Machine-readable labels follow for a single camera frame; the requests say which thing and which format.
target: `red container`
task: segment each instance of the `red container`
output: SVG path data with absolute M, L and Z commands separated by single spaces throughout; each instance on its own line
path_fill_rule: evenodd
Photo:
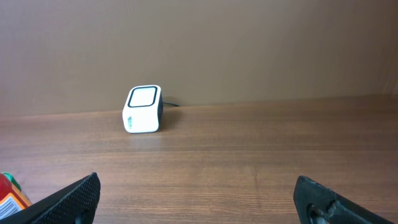
M 0 174 L 0 220 L 31 205 L 29 199 L 5 175 Z

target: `wood grain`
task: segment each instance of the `wood grain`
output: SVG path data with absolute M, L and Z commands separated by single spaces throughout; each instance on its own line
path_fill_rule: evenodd
M 98 173 L 95 223 L 298 223 L 299 175 L 398 222 L 397 147 L 397 98 L 167 108 L 150 134 L 120 111 L 0 119 L 33 202 Z

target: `wooden table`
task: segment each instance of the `wooden table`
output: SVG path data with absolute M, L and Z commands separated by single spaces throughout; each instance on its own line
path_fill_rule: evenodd
M 0 119 L 0 170 L 33 202 L 97 172 L 95 223 L 298 223 L 299 175 L 398 222 L 398 99 L 167 108 L 159 132 L 121 111 Z

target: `beige wall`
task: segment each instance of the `beige wall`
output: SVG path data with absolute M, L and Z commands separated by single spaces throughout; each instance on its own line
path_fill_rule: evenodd
M 396 0 L 3 0 L 0 116 L 392 93 Z

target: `black cable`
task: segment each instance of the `black cable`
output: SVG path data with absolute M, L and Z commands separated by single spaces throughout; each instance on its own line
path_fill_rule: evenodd
M 172 106 L 180 106 L 180 105 L 178 105 L 176 103 L 169 103 L 169 102 L 163 102 L 163 103 L 168 104 L 168 105 L 172 105 Z

